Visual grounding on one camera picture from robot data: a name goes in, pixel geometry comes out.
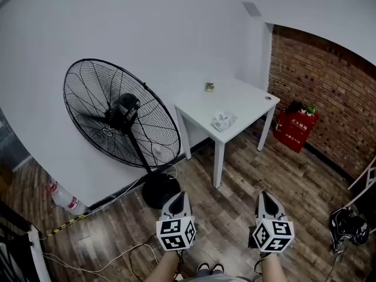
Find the red fire extinguisher box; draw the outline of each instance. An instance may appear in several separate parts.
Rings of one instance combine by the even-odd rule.
[[[308,116],[300,111],[286,114],[282,110],[278,117],[274,137],[298,153],[306,142],[317,119],[318,114],[316,113]]]

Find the red brick wall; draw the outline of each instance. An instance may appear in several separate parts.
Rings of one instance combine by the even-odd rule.
[[[268,91],[316,105],[320,120],[308,143],[357,177],[375,155],[376,67],[310,33],[275,26]]]

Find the plastic bottle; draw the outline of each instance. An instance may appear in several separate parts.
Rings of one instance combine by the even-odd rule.
[[[52,199],[58,206],[63,207],[66,211],[73,215],[81,215],[87,211],[87,207],[77,198],[66,191],[59,183],[49,184]]]

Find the fan base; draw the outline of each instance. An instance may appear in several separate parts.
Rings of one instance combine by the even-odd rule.
[[[149,174],[142,187],[143,200],[154,209],[162,209],[163,205],[179,192],[179,182],[164,173]]]

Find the yellow black tape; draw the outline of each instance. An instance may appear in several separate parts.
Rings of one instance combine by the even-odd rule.
[[[84,219],[86,216],[88,216],[90,213],[89,212],[86,212],[84,214],[81,214],[77,217],[75,217],[74,219],[70,219],[67,223],[61,225],[60,227],[58,227],[57,229],[54,229],[51,233],[47,234],[47,237],[51,237],[52,235],[55,235],[56,233],[59,233],[61,230],[69,227],[71,224],[74,224],[76,223],[77,221],[79,220],[82,220]]]

